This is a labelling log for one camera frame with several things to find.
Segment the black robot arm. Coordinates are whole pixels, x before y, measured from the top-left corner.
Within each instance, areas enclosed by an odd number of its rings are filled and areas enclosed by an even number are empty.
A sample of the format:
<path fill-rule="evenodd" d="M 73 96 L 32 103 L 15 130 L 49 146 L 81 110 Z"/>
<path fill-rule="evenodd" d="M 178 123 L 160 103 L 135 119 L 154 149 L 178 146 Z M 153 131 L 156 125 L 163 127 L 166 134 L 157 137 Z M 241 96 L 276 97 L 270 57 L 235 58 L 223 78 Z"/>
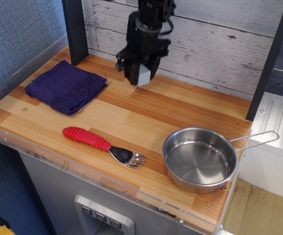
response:
<path fill-rule="evenodd" d="M 170 17 L 175 8 L 172 0 L 140 0 L 138 10 L 129 15 L 127 45 L 116 55 L 116 69 L 124 71 L 131 85 L 142 86 L 153 79 L 161 58 L 168 55 L 171 40 L 159 37 L 173 31 Z"/>

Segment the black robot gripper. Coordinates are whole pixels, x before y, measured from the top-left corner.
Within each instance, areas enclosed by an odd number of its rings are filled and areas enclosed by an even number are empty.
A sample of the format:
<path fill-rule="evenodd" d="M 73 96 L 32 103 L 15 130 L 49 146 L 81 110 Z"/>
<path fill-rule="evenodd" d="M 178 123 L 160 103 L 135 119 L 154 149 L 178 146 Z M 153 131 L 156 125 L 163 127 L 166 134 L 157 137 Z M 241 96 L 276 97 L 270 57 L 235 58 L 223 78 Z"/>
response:
<path fill-rule="evenodd" d="M 150 70 L 150 80 L 157 72 L 161 58 L 168 54 L 170 40 L 159 39 L 163 21 L 157 13 L 133 12 L 129 15 L 127 46 L 117 55 L 116 69 L 124 70 L 131 85 L 137 85 L 141 64 Z"/>

